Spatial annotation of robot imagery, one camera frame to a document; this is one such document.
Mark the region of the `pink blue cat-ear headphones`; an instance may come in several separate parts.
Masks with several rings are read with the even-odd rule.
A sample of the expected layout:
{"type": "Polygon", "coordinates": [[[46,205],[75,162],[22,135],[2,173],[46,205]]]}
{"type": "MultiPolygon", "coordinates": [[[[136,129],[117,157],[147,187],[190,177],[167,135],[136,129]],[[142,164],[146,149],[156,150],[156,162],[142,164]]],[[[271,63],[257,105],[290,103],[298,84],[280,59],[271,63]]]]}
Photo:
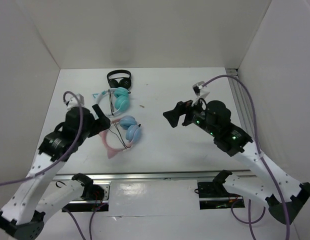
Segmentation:
{"type": "Polygon", "coordinates": [[[107,158],[112,159],[118,153],[131,149],[141,138],[141,124],[131,115],[125,115],[110,121],[110,128],[99,133],[101,141],[106,149],[107,158]],[[117,136],[122,148],[114,148],[107,142],[107,135],[111,132],[117,136]]]}

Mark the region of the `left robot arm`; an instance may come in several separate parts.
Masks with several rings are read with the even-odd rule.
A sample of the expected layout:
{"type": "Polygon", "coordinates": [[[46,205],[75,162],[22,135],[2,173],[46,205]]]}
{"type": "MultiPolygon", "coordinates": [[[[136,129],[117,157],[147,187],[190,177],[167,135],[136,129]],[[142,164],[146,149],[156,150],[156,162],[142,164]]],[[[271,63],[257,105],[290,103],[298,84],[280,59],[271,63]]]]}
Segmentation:
{"type": "Polygon", "coordinates": [[[68,203],[76,199],[102,201],[104,189],[93,179],[77,173],[54,193],[43,196],[51,181],[87,138],[110,128],[111,121],[95,104],[97,118],[85,107],[67,111],[65,120],[46,135],[38,154],[12,198],[0,209],[0,229],[16,240],[34,240],[45,223],[68,203]]]}

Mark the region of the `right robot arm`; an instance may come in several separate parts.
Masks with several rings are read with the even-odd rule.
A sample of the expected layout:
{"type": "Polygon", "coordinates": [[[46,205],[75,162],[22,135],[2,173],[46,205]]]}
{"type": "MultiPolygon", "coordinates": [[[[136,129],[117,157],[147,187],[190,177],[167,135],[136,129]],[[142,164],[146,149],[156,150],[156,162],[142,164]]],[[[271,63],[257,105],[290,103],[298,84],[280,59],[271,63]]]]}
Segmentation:
{"type": "Polygon", "coordinates": [[[163,113],[175,128],[184,116],[184,127],[195,124],[213,137],[214,144],[224,153],[246,165],[258,181],[236,176],[222,170],[213,179],[213,190],[218,196],[237,194],[259,202],[282,224],[291,224],[310,198],[310,183],[300,182],[276,165],[266,154],[258,152],[256,142],[242,128],[231,122],[231,111],[218,100],[176,104],[163,113]]]}

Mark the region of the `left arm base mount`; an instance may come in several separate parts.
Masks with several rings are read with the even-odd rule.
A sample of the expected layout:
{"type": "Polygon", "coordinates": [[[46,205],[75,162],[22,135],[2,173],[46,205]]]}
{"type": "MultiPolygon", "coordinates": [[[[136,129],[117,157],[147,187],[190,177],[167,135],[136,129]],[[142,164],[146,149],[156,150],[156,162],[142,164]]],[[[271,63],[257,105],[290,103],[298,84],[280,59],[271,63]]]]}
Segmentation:
{"type": "Polygon", "coordinates": [[[108,212],[110,187],[109,182],[96,181],[88,198],[78,197],[64,208],[71,213],[92,213],[94,210],[97,210],[97,212],[108,212]]]}

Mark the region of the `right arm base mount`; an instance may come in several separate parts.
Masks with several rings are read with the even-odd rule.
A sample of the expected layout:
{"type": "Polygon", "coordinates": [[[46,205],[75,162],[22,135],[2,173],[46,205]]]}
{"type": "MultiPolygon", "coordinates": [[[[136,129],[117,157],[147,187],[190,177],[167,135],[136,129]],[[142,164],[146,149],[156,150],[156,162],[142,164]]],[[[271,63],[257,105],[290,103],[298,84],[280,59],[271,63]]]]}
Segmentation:
{"type": "Polygon", "coordinates": [[[245,208],[242,196],[226,191],[218,192],[214,189],[213,182],[198,182],[194,192],[199,197],[201,210],[245,208]]]}

